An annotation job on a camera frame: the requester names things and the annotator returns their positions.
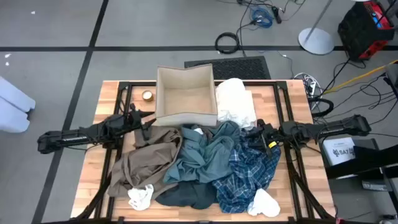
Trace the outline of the small white cloth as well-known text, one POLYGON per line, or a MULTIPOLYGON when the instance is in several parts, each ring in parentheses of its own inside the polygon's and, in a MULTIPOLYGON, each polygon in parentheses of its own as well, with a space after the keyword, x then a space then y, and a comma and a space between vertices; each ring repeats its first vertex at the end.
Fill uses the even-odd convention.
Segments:
POLYGON ((148 184, 144 189, 132 188, 127 191, 129 201, 128 204, 137 211, 143 211, 150 207, 154 187, 148 184))
POLYGON ((279 215, 280 206, 264 189, 258 189, 253 201, 248 205, 247 213, 251 216, 263 214, 265 217, 273 218, 279 215))

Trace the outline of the black rubber floor mat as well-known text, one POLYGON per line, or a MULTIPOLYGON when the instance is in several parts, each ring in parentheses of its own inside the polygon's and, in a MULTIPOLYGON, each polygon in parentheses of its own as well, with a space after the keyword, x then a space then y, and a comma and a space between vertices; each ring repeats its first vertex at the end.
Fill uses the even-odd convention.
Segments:
POLYGON ((213 65, 215 80, 240 78, 242 80, 270 80, 271 75, 264 56, 238 57, 184 62, 185 68, 213 65))

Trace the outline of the white printed box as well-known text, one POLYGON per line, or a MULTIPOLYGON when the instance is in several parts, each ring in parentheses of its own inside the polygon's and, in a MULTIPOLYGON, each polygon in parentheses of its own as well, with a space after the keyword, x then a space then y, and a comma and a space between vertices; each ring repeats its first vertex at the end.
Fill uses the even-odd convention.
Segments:
POLYGON ((356 158, 353 149, 355 144, 352 138, 324 140, 322 146, 330 166, 356 158))

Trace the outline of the teal garment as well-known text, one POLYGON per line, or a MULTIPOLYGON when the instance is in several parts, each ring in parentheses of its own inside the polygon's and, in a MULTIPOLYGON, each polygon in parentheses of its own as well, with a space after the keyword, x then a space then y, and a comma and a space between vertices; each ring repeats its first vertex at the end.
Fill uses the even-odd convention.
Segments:
POLYGON ((232 173, 229 157, 238 145, 240 127, 233 121, 211 126, 181 127, 182 145, 177 160, 167 169, 164 183, 197 181, 205 184, 232 173))

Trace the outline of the pale blue padded object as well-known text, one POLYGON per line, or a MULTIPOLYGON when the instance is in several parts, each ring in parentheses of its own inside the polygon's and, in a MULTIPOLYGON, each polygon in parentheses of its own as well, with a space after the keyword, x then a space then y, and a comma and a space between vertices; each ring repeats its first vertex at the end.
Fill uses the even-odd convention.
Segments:
POLYGON ((0 131, 23 133, 30 125, 28 112, 35 109, 35 100, 0 77, 0 131))

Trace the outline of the large white cloth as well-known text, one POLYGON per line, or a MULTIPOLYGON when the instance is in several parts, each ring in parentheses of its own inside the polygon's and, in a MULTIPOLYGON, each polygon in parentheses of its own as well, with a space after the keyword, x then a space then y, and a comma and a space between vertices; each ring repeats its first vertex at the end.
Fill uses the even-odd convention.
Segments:
POLYGON ((252 91, 246 90, 241 79, 230 78, 221 82, 215 93, 218 121, 233 121, 246 130, 255 127, 257 118, 252 91))

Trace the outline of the dark navy garment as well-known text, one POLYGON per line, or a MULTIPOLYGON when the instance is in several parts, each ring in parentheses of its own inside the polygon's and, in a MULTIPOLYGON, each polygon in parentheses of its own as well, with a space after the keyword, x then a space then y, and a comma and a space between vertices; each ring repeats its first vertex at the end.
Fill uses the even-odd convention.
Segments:
POLYGON ((175 187, 161 193, 155 201, 171 207, 203 210, 216 202, 216 189, 211 183, 179 182, 175 187))

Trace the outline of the black equipment stand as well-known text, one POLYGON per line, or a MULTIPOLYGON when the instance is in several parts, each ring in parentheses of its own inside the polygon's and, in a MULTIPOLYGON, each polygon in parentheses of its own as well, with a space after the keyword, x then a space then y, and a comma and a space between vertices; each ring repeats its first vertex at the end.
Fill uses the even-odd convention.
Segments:
POLYGON ((366 190, 391 191, 398 178, 398 144, 380 149, 375 139, 353 139, 356 158, 326 168, 330 179, 359 177, 366 190))

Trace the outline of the white power strip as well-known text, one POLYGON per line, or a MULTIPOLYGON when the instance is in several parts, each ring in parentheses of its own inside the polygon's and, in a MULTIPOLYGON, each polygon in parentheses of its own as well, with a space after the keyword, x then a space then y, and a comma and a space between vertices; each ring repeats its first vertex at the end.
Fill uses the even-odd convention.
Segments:
POLYGON ((315 90, 318 86, 318 82, 316 81, 315 78, 313 78, 311 75, 307 73, 298 73, 293 77, 293 79, 303 81, 307 95, 309 96, 314 95, 315 90))

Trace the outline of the grey metal object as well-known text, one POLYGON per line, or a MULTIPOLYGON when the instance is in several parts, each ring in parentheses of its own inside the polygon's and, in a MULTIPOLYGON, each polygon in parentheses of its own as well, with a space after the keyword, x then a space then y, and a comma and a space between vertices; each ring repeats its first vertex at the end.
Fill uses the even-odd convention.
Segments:
POLYGON ((393 63, 386 67, 386 76, 391 85, 398 91, 398 63, 393 63))

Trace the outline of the khaki brown trousers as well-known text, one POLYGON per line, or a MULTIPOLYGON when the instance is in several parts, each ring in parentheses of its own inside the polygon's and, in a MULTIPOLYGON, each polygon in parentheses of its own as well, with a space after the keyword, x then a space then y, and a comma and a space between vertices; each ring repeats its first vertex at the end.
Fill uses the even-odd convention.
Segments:
POLYGON ((182 146, 180 130, 166 126, 151 126, 147 131, 134 131, 135 149, 124 153, 113 165, 108 195, 126 197, 133 188, 143 189, 151 184, 152 199, 175 184, 164 182, 165 173, 177 160, 182 146))

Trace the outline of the beige fabric storage box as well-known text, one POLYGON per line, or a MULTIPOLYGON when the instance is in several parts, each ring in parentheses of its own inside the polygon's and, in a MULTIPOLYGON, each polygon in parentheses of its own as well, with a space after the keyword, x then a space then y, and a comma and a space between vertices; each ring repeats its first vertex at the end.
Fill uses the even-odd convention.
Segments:
POLYGON ((161 126, 214 126, 218 118, 211 64, 157 69, 155 117, 161 126))

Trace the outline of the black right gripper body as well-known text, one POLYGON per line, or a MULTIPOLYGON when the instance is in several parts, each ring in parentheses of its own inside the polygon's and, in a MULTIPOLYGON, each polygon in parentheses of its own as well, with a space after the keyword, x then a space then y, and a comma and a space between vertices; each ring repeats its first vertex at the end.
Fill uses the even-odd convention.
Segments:
POLYGON ((257 120, 257 135, 260 140, 257 148, 260 150, 272 149, 279 143, 277 130, 270 123, 265 123, 263 119, 257 120))

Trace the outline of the blue plaid shirt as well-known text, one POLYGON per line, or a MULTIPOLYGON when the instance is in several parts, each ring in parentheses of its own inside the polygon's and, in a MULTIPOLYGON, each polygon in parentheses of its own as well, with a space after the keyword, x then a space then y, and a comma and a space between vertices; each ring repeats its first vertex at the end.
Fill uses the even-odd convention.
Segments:
POLYGON ((230 175, 214 180, 216 201, 223 213, 243 213, 258 189, 266 189, 275 175, 281 149, 276 145, 267 150, 248 147, 246 130, 241 130, 238 143, 229 156, 230 175))

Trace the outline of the grey round-base stand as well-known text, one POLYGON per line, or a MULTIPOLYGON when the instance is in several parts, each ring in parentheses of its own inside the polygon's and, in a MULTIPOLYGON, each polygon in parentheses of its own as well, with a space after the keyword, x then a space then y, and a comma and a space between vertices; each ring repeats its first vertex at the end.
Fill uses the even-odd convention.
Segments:
POLYGON ((318 28, 318 24, 329 8, 332 0, 327 0, 325 7, 316 19, 311 28, 303 29, 298 35, 300 46, 307 52, 314 55, 326 55, 333 51, 335 45, 332 36, 323 29, 318 28))

